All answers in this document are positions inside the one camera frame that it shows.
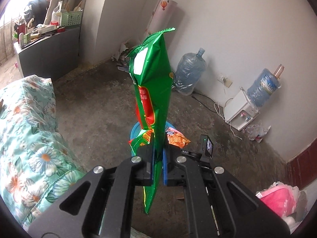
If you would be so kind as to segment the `floral blue bed quilt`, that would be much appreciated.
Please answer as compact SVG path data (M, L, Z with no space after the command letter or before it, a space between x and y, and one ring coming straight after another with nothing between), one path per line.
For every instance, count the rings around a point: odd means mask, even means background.
M1 89L1 197L24 230L85 174L58 131L51 79Z

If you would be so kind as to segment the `rolled floral wallpaper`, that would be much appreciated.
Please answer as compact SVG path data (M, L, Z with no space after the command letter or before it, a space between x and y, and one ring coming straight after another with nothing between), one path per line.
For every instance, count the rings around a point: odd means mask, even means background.
M177 5L178 3L173 0L158 0L143 34L143 39L153 33L166 29Z

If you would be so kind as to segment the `blue dispenser water bottle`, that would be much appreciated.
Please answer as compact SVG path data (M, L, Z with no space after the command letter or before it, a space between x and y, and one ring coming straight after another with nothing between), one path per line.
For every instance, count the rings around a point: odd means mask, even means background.
M267 68L264 68L254 83L247 89L249 100L262 107L281 86L279 80Z

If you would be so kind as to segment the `white water dispenser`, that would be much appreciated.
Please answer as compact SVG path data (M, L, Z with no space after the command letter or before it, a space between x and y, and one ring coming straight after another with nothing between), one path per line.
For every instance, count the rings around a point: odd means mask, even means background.
M245 128L259 113L259 109L250 101L243 89L223 109L225 123L237 131Z

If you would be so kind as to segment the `green foil snack bag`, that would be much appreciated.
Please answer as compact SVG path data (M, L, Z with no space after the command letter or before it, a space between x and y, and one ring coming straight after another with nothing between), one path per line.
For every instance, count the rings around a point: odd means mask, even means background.
M149 214L161 177L165 123L173 84L164 34L174 27L155 32L128 54L129 74L132 78L137 105L137 118L143 130L154 134L154 173L151 186L143 187L144 211Z

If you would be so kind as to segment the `floor clutter power strip pile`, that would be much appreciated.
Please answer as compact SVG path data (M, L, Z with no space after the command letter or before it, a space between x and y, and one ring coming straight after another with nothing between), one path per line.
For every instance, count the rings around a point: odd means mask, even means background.
M111 60L116 63L118 70L124 72L129 71L130 57L128 55L131 50L139 44L140 40L134 38L121 43L119 50L111 56Z

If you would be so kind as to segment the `orange chip bag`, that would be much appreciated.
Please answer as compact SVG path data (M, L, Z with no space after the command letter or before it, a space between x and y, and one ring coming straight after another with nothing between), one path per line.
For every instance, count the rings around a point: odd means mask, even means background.
M170 145L184 148L191 142L181 132L172 127L168 127L168 129L166 130L166 134Z

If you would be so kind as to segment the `large clear water jug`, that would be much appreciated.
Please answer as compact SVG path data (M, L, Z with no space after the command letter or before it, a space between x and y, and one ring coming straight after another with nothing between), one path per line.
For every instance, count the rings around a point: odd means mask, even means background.
M196 84L206 70L206 61L202 58L205 49L200 48L197 53L186 53L182 56L176 69L176 90L182 95L193 93Z

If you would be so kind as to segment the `red thermos bottle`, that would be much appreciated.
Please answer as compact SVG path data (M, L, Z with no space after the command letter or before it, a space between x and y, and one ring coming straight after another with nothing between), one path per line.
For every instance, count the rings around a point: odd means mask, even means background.
M21 33L25 34L26 33L26 23L25 21L21 21L16 23L17 26L17 35L19 36Z

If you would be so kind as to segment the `green plastic basket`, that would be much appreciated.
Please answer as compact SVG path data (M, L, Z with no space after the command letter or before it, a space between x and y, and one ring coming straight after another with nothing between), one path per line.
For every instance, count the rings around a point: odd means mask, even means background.
M81 25L83 11L65 12L61 16L60 26L69 27Z

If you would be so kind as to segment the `blue mesh waste basket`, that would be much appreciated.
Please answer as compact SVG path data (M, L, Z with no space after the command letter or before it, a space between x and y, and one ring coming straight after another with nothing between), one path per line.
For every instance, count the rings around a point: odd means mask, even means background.
M141 129L141 125L137 122L131 130L130 141L128 142L131 149L131 156L137 155L137 150L139 147L148 145L150 143L150 137L152 134L152 130L143 130ZM176 133L177 129L171 125L169 122L165 123L165 134L164 134L164 142L162 148L164 148L167 140L168 134Z

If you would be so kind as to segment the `dark grey side cabinet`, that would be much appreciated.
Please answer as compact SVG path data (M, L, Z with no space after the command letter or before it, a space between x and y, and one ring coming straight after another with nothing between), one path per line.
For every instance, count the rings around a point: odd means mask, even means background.
M64 32L43 37L20 48L13 47L22 77L37 75L58 80L78 67L80 28L67 28Z

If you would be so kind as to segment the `black clothes pile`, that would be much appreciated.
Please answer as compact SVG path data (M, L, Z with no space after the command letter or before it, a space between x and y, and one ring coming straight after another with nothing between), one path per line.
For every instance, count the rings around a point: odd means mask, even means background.
M27 24L33 19L33 22L29 24L29 28L44 23L48 7L48 0L33 0L28 2L24 9L24 19Z

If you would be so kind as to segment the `pink clothing bundle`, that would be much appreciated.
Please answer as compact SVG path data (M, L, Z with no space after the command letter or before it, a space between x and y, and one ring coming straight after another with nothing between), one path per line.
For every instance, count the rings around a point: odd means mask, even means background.
M301 222L307 214L307 194L297 186L274 182L256 192L256 197L282 219L292 217L295 222Z

